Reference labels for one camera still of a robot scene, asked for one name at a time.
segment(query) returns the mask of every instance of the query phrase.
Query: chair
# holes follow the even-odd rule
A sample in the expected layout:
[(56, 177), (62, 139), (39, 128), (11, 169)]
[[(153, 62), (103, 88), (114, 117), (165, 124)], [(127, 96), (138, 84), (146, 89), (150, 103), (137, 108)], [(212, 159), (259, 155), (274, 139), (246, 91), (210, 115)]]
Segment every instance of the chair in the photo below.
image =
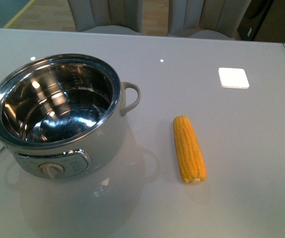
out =
[(68, 0), (76, 31), (141, 35), (142, 0)]
[(238, 26), (251, 0), (170, 0), (168, 36), (240, 39)]

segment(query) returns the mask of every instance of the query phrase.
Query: stainless steel pot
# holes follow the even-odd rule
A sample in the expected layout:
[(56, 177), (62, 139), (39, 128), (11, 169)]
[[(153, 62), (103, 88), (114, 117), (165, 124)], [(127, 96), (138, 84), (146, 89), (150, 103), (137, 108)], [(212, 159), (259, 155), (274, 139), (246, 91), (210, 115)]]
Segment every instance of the stainless steel pot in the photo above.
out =
[[(137, 99), (125, 105), (125, 90)], [(117, 152), (139, 88), (106, 62), (66, 54), (24, 65), (0, 83), (0, 141), (27, 172), (65, 178), (93, 170)]]

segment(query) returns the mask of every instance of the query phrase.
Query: corn on the cob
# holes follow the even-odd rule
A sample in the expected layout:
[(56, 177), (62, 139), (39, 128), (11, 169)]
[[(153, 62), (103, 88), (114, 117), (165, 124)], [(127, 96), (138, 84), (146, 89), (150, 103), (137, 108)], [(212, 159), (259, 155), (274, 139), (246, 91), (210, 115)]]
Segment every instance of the corn on the cob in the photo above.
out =
[(174, 143), (181, 178), (186, 183), (206, 179), (206, 167), (191, 121), (178, 116), (173, 121)]

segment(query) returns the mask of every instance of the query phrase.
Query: pot rim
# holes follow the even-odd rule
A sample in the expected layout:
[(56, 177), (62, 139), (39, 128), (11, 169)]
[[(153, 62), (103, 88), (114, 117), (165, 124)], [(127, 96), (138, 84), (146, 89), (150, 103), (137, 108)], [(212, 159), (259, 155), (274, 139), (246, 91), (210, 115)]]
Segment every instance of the pot rim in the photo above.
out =
[(29, 62), (22, 67), (16, 69), (11, 74), (9, 74), (4, 80), (0, 82), (0, 112), (4, 107), (7, 95), (15, 88), (10, 84), (11, 81), (14, 82), (22, 82), (24, 80), (24, 76), (26, 76), (27, 72), (35, 72), (37, 70), (42, 70), (42, 66), (45, 65), (55, 65), (55, 63), (60, 62), (60, 64), (67, 64), (71, 62), (66, 62), (69, 60), (73, 60), (73, 64), (80, 63), (81, 60), (84, 60), (86, 63), (82, 62), (82, 65), (88, 66), (96, 66), (95, 69), (101, 72), (103, 75), (107, 77), (107, 79), (111, 82), (113, 87), (113, 96), (112, 101), (102, 118), (90, 129), (83, 131), (80, 134), (72, 136), (70, 138), (54, 141), (54, 142), (46, 142), (46, 143), (38, 143), (38, 142), (30, 142), (25, 141), (22, 138), (18, 138), (10, 133), (2, 122), (2, 113), (0, 113), (0, 141), (4, 144), (8, 144), (17, 148), (38, 150), (38, 149), (55, 149), (59, 147), (66, 146), (73, 142), (76, 142), (91, 133), (94, 133), (98, 130), (115, 112), (116, 108), (119, 106), (120, 101), (122, 99), (122, 89), (121, 89), (121, 81), (119, 79), (116, 71), (105, 61), (88, 55), (82, 54), (59, 54), (52, 55), (44, 58), (40, 58), (33, 62)]

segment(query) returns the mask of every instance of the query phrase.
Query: chair backrest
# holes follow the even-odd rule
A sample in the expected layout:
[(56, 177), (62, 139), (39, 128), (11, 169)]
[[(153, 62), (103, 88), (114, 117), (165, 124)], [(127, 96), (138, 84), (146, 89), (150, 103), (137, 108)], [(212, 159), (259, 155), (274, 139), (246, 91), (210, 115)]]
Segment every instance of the chair backrest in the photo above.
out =
[(142, 0), (68, 0), (77, 31), (118, 25), (142, 28)]
[(202, 28), (235, 37), (251, 0), (170, 0), (168, 34)]

